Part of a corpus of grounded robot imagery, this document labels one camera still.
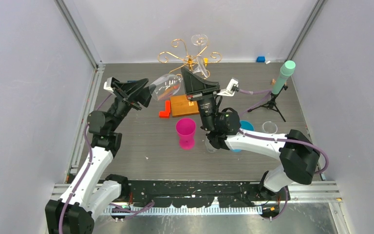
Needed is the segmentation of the pink wine glass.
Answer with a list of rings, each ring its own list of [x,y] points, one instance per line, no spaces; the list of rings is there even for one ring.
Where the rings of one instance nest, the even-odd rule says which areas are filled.
[[[176,123],[175,129],[179,137],[179,146],[184,150],[191,150],[195,145],[195,121],[191,118],[182,118]]]

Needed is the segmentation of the blue wine glass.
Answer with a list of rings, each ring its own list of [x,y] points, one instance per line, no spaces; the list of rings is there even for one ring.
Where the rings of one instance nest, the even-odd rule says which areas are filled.
[[[248,122],[248,121],[245,121],[245,120],[241,120],[240,121],[240,124],[241,124],[241,128],[244,129],[244,130],[249,130],[249,131],[254,131],[254,126]],[[241,149],[231,149],[231,151],[233,152],[240,152]]]

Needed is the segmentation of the clear textured wine glass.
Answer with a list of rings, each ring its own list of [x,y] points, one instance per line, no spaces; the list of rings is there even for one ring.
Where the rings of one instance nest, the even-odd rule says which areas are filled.
[[[208,140],[205,141],[205,146],[206,146],[206,150],[209,153],[214,153],[216,151],[216,149],[211,145],[211,143]]]

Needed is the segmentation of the clear stemmed wine glass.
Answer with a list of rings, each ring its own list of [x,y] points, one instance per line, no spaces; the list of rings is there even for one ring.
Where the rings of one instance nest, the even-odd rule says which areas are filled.
[[[266,121],[262,124],[262,131],[266,134],[276,134],[278,127],[274,122]]]

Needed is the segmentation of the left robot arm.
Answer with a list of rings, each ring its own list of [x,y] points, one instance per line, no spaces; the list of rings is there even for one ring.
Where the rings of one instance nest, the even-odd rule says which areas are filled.
[[[94,223],[116,199],[126,201],[130,195],[128,179],[109,175],[99,189],[96,188],[104,170],[113,161],[121,146],[122,134],[115,130],[130,110],[148,107],[151,101],[149,80],[120,82],[108,78],[104,89],[115,96],[107,111],[89,113],[84,139],[89,146],[84,165],[72,183],[57,200],[49,200],[45,207],[48,232],[51,234],[91,234]]]

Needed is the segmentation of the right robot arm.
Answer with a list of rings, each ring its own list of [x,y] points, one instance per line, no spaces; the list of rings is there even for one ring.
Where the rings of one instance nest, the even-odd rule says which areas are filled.
[[[280,166],[263,174],[258,187],[261,198],[271,200],[293,182],[312,183],[320,152],[304,134],[298,130],[287,134],[245,130],[238,112],[231,107],[220,110],[221,101],[216,99],[240,91],[236,79],[231,79],[227,88],[221,89],[218,82],[203,79],[185,67],[181,68],[181,75],[185,94],[188,100],[197,102],[201,129],[206,131],[213,148],[249,151],[280,161]]]

